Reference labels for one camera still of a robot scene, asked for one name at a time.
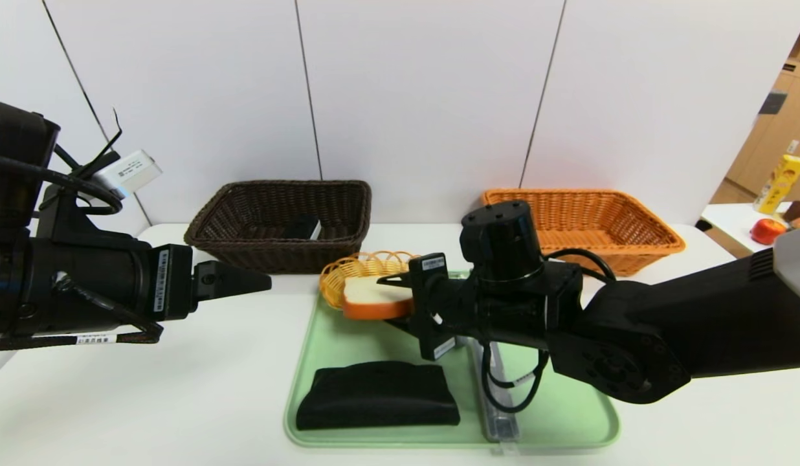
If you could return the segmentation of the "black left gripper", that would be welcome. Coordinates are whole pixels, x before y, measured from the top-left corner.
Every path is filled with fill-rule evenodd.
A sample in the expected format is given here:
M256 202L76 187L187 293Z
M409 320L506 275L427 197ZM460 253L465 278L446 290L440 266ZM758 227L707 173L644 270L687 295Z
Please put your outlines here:
M27 333L90 333L124 324L74 290L57 290L58 272L151 322L186 318L193 299L272 289L270 275L215 260L194 265L192 285L191 268L192 250L184 245L152 247L133 237L34 238L27 250Z

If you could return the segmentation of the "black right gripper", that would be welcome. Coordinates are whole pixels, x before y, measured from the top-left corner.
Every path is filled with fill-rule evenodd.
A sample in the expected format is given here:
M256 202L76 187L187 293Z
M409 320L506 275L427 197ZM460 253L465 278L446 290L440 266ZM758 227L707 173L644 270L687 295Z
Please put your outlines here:
M460 339L478 337L478 284L473 274L451 278L445 254L426 254L410 261L409 271L377 279L377 284L412 287L412 316L383 320L417 337L421 357L435 362Z

